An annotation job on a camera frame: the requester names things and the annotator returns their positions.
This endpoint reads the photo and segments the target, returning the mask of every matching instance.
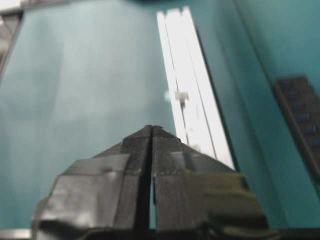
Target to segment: white clip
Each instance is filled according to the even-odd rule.
[[[180,101],[180,103],[184,104],[186,102],[186,100],[189,100],[189,94],[184,91],[184,92],[175,92],[175,99],[177,101]]]

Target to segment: black power strip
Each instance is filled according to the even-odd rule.
[[[304,161],[320,181],[320,99],[305,76],[279,79],[274,93]]]

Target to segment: metal frame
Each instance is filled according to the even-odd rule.
[[[190,9],[157,20],[178,138],[235,169]]]

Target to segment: pointed tip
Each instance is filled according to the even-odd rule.
[[[161,126],[153,127],[153,137],[154,138],[164,138],[164,139],[179,139],[171,133],[163,130]]]
[[[135,139],[135,138],[151,138],[153,127],[151,125],[147,125],[141,130],[135,132],[134,134],[127,136],[126,139]]]

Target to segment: teal wall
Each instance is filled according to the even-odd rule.
[[[270,225],[319,227],[316,186],[270,86],[307,73],[319,89],[314,4],[83,0],[27,12],[0,85],[0,228],[28,227],[75,160],[147,124],[174,133],[156,13],[187,5],[238,169]]]

